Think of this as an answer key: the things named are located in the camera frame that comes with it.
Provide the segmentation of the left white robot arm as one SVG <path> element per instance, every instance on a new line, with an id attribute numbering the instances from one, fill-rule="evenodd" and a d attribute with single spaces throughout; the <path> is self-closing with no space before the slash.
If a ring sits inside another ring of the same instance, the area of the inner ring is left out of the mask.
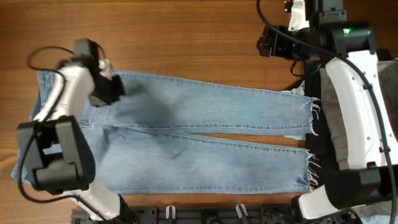
<path id="1" fill-rule="evenodd" d="M 107 58 L 77 57 L 63 62 L 57 82 L 37 116 L 17 128 L 22 157 L 17 170 L 21 195 L 35 203 L 70 199 L 92 222 L 138 223 L 123 197 L 96 179 L 93 153 L 79 127 L 85 99 L 97 80 L 124 93 Z"/>

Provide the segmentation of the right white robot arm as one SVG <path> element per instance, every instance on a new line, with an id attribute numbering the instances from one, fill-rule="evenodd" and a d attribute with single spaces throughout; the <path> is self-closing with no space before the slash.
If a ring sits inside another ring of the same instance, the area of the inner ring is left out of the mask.
<path id="1" fill-rule="evenodd" d="M 366 21 L 348 21 L 341 1 L 286 1 L 287 27 L 266 23 L 257 48 L 264 57 L 319 59 L 338 98 L 348 140 L 347 164 L 324 185 L 295 197 L 292 215 L 313 223 L 355 207 L 390 202 L 397 219 L 397 140 L 377 74 L 377 45 Z"/>

